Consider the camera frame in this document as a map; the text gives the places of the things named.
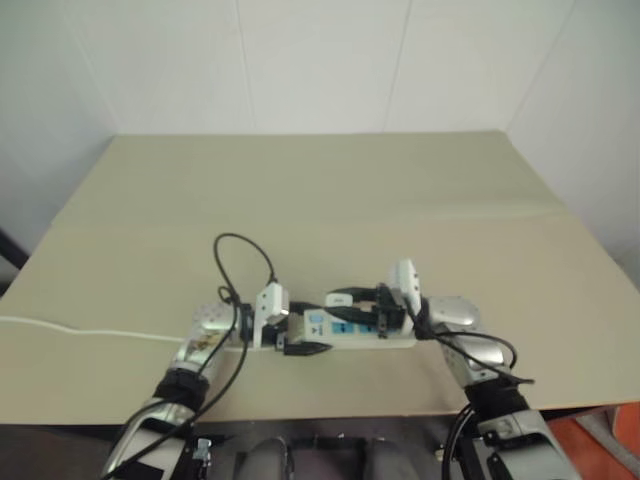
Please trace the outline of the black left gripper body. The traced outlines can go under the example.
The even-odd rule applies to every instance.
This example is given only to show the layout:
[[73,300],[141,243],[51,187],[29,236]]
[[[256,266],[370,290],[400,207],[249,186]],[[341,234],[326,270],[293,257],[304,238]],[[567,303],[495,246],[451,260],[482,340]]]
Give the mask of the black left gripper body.
[[281,320],[273,327],[274,331],[274,349],[276,351],[284,351],[289,344],[295,344],[300,337],[300,316],[298,314],[290,314],[284,320]]

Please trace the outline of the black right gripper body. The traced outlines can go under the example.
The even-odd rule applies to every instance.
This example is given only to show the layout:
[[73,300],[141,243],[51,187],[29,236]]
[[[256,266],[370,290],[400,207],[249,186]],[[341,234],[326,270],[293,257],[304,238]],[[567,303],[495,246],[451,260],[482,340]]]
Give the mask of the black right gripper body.
[[388,336],[392,332],[401,331],[407,316],[407,306],[402,292],[379,283],[375,289],[375,305],[373,311],[377,317],[377,333]]

